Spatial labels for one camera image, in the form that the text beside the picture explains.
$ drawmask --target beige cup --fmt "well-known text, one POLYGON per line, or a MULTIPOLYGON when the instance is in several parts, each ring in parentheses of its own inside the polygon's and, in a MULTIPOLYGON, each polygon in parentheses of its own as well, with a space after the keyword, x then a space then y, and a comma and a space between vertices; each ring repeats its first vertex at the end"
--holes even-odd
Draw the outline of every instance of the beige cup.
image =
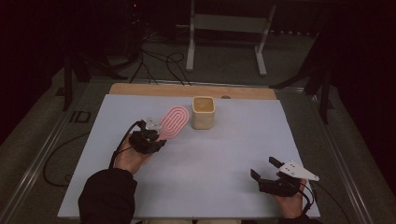
POLYGON ((215 121, 215 101, 209 96, 192 99, 192 128, 211 129, 215 121))

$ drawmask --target gray carpet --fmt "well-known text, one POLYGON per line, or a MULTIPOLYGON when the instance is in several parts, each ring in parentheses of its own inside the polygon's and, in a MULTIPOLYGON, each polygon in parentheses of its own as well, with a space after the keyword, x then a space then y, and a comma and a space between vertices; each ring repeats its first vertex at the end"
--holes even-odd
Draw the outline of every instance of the gray carpet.
MULTIPOLYGON (((258 75, 252 43, 233 45, 230 48, 224 43, 219 43, 220 47, 219 45, 214 47, 206 42, 203 40, 202 46, 197 43, 194 71, 186 73, 191 82, 268 86, 292 77, 298 72, 313 39, 304 36, 270 35, 263 54, 267 65, 267 77, 258 75)), ((187 53, 187 46, 179 42, 173 44, 148 42, 143 48, 165 55, 178 51, 185 55, 187 53)), ((150 73, 157 80, 176 81, 164 62, 150 58, 148 55, 144 57, 150 73)), ((137 66, 138 64, 134 64, 120 73, 131 77, 137 66)), ((171 66, 173 66, 173 71, 178 72, 174 64, 171 66)), ((141 69, 135 81, 147 82, 146 77, 147 70, 141 69)), ((67 184, 66 179, 73 174, 88 136, 83 135, 64 146, 63 143, 91 129, 103 97, 114 82, 116 81, 96 74, 89 84, 75 83, 77 84, 75 89, 84 90, 84 92, 78 94, 76 91, 76 101, 72 109, 91 112, 92 117, 88 123, 66 122, 62 127, 58 134, 59 138, 55 139, 55 146, 52 147, 52 149, 59 150, 51 157, 46 169, 48 179, 52 182, 67 184)), ((54 132, 53 127, 56 127, 58 118, 66 116, 67 121, 70 119, 70 112, 62 112, 63 98, 54 96, 57 89, 62 86, 62 73, 54 77, 53 83, 51 89, 43 95, 0 148, 2 180, 0 204, 3 207, 17 190, 24 172, 29 168, 35 156, 42 146, 46 145, 48 136, 54 132)), ((295 84, 296 87, 303 85, 304 81, 295 84)), ((330 124, 327 126, 324 126, 318 119, 317 105, 311 97, 293 91, 278 91, 276 96, 285 109, 304 166, 320 176, 320 185, 328 191, 314 185, 318 193, 318 208, 322 215, 320 220, 328 224, 348 223, 348 218, 350 223, 362 223, 357 215, 359 209, 350 200, 349 183, 345 183, 339 164, 334 159, 333 146, 326 133, 329 130, 340 154, 347 161, 347 168, 352 173, 353 183, 359 190, 372 223, 392 223, 396 220, 395 198, 378 172, 336 90, 332 89, 331 92, 333 109, 329 110, 330 124)), ((26 190, 29 194, 21 199, 11 216, 12 221, 8 223, 78 223, 77 220, 56 217, 66 187, 49 185, 41 172, 39 169, 38 176, 36 179, 33 178, 35 183, 26 190)), ((258 222, 276 223, 276 220, 268 219, 258 222)))

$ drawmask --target dark background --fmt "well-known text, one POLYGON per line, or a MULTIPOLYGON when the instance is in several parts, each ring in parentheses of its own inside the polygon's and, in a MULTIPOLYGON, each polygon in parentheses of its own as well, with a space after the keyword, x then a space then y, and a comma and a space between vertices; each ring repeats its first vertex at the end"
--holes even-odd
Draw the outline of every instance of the dark background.
MULTIPOLYGON (((103 26, 95 15, 105 12, 114 16, 115 21, 120 20, 120 13, 116 11, 126 2, 96 1, 99 5, 96 7, 88 0, 20 0, 0 4, 0 144, 48 89, 52 76, 63 67, 70 43, 87 51, 115 49, 117 52, 118 46, 111 44, 117 41, 106 35, 115 34, 117 27, 111 27, 113 32, 104 31, 106 25, 103 26)), ((213 2, 203 0, 197 10, 219 13, 222 8, 220 13, 261 15, 258 10, 261 1, 249 1, 243 7, 238 1, 228 1, 227 7, 224 1, 213 2)), ((143 8, 143 19, 151 28, 165 35, 175 35, 175 24, 189 23, 189 1, 150 0, 139 6, 143 8)), ((338 88, 394 193, 396 183, 391 172, 396 168, 393 161, 396 158, 393 116, 396 108, 393 97, 395 8, 394 1, 361 1, 347 5, 293 1, 279 4, 272 26, 276 34, 316 35, 321 31, 303 68, 331 62, 332 84, 338 88)))

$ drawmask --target pink object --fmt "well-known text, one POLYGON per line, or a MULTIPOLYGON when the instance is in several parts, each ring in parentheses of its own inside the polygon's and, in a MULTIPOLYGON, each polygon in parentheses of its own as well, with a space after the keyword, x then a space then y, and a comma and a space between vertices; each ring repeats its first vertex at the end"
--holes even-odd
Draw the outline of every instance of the pink object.
POLYGON ((160 136, 157 141, 176 137, 188 120, 189 111, 185 107, 173 107, 161 120, 160 136))

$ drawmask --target white tabletop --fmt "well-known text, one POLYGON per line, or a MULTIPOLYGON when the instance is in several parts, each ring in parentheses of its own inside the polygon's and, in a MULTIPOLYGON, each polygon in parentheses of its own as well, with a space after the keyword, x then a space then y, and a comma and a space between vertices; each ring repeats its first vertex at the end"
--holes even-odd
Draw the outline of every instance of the white tabletop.
MULTIPOLYGON (((107 95, 58 217, 79 217, 78 196, 91 175, 106 169, 113 150, 137 120, 160 120, 173 106, 190 111, 191 97, 107 95)), ((259 192, 250 169, 276 179, 268 162, 301 163, 282 105, 277 100, 216 99, 214 127, 194 130, 188 122, 134 176, 134 218, 279 217, 274 199, 259 192)), ((319 217, 317 205, 308 211, 319 217)))

